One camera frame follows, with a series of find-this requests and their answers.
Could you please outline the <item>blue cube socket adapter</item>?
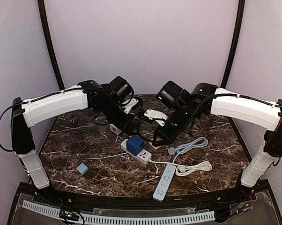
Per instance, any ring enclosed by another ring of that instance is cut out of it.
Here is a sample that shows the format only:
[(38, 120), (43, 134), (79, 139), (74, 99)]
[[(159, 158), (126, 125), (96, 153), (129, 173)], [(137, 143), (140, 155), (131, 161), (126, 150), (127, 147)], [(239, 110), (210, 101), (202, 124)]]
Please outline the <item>blue cube socket adapter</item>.
[(132, 136), (126, 142), (126, 150), (137, 156), (144, 149), (144, 140), (139, 136)]

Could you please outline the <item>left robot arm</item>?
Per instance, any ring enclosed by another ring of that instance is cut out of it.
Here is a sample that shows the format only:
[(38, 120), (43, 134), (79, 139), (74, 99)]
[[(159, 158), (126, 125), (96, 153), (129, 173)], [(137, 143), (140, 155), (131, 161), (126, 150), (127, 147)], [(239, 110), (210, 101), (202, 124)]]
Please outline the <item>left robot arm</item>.
[(50, 186), (50, 180), (36, 152), (31, 127), (40, 122), (72, 111), (92, 109), (102, 113), (107, 124), (122, 133), (132, 135), (137, 126), (130, 111), (141, 105), (132, 86), (117, 76), (109, 83), (98, 84), (94, 80), (78, 83), (70, 88), (41, 97), (13, 100), (5, 109), (11, 114), (11, 152), (15, 152), (39, 190)]

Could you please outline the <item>pink plug adapter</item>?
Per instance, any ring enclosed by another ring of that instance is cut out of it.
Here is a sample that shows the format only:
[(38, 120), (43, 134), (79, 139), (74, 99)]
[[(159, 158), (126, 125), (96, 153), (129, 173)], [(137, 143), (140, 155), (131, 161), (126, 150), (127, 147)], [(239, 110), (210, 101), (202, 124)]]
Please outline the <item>pink plug adapter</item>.
[(159, 149), (159, 148), (162, 147), (162, 145), (160, 144), (159, 141), (149, 142), (149, 145), (150, 145), (153, 149), (155, 149), (155, 150), (157, 150), (157, 149)]

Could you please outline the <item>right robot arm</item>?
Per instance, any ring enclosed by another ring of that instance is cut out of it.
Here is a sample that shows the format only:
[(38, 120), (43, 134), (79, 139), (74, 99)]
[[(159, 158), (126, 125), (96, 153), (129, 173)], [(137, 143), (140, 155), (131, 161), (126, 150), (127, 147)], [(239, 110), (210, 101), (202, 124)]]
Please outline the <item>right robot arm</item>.
[(201, 115), (243, 120), (266, 129), (263, 145), (242, 172), (240, 183), (252, 188), (261, 175), (282, 157), (282, 99), (269, 102), (237, 94), (216, 85), (199, 83), (192, 92), (168, 81), (156, 98), (173, 112), (153, 136), (154, 146), (168, 145)]

